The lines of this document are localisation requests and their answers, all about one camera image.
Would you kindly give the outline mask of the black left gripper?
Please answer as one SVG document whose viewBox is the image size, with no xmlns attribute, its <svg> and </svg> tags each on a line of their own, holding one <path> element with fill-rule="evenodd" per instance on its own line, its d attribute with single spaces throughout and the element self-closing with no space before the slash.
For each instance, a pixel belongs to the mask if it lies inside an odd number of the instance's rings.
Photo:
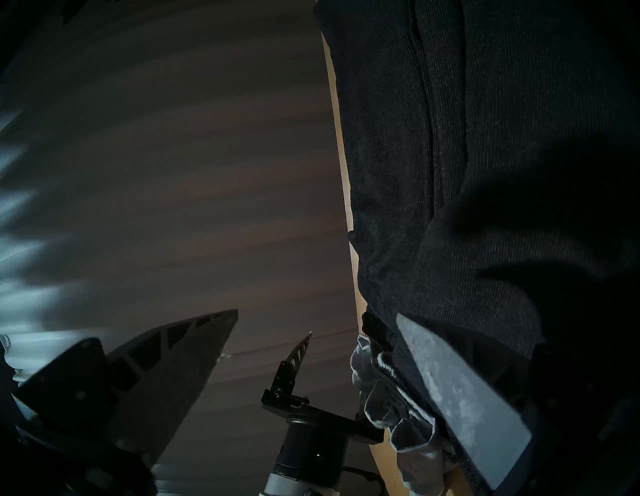
<svg viewBox="0 0 640 496">
<path fill-rule="evenodd" d="M 366 418 L 345 418 L 310 406 L 306 397 L 291 395 L 311 338 L 310 331 L 280 362 L 271 390 L 266 389 L 261 398 L 263 409 L 287 423 L 262 493 L 339 493 L 344 472 L 379 481 L 383 493 L 385 483 L 379 475 L 345 466 L 350 442 L 378 445 L 384 440 L 383 430 Z"/>
</svg>

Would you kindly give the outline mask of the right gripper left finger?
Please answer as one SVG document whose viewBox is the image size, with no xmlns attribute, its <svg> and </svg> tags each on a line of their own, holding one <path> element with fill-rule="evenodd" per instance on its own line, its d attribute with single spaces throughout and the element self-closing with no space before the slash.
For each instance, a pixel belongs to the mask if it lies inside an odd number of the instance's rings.
<svg viewBox="0 0 640 496">
<path fill-rule="evenodd" d="M 105 353 L 67 348 L 13 394 L 26 421 L 75 439 L 133 448 L 153 465 L 199 398 L 238 310 L 165 324 Z"/>
</svg>

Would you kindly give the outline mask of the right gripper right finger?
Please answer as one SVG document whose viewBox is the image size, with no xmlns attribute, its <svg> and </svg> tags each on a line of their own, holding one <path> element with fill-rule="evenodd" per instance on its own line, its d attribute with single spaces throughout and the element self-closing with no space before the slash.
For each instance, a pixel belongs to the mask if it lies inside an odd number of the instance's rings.
<svg viewBox="0 0 640 496">
<path fill-rule="evenodd" d="M 606 387 L 545 344 L 530 358 L 475 331 L 397 328 L 447 427 L 493 492 L 544 492 L 615 431 Z"/>
</svg>

